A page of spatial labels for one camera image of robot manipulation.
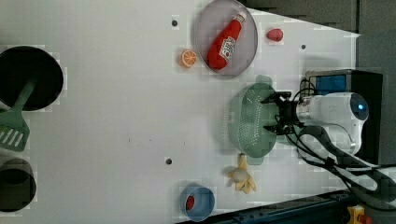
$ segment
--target white robot body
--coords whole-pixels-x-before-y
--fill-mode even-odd
[[[332,143],[352,155],[361,149],[361,130],[369,115],[368,105],[358,94],[338,92],[305,98],[296,115],[306,126],[323,127]]]

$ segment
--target yellow toy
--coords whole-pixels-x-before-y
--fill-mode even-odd
[[[242,190],[246,194],[249,194],[251,189],[256,191],[256,184],[254,183],[251,175],[248,174],[247,157],[244,154],[241,154],[239,157],[238,168],[235,171],[228,173],[227,176],[233,178],[236,182],[235,190]]]

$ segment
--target blue bowl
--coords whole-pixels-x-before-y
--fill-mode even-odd
[[[186,209],[187,199],[194,198],[194,206],[191,210]],[[188,185],[180,195],[180,207],[184,214],[194,222],[207,219],[215,206],[215,196],[210,189],[198,184]]]

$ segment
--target red object in bowl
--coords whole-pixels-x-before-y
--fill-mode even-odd
[[[195,199],[192,196],[189,196],[186,202],[186,210],[191,210],[194,207]]]
[[[273,29],[267,33],[267,38],[279,42],[283,39],[283,31],[281,29]]]

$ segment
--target black pot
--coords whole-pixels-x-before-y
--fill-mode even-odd
[[[0,101],[14,106],[27,80],[37,76],[35,90],[23,110],[37,110],[52,104],[62,91],[64,76],[60,65],[46,51],[16,47],[0,54]]]
[[[0,211],[15,212],[35,197],[32,167],[22,159],[11,159],[0,167]]]

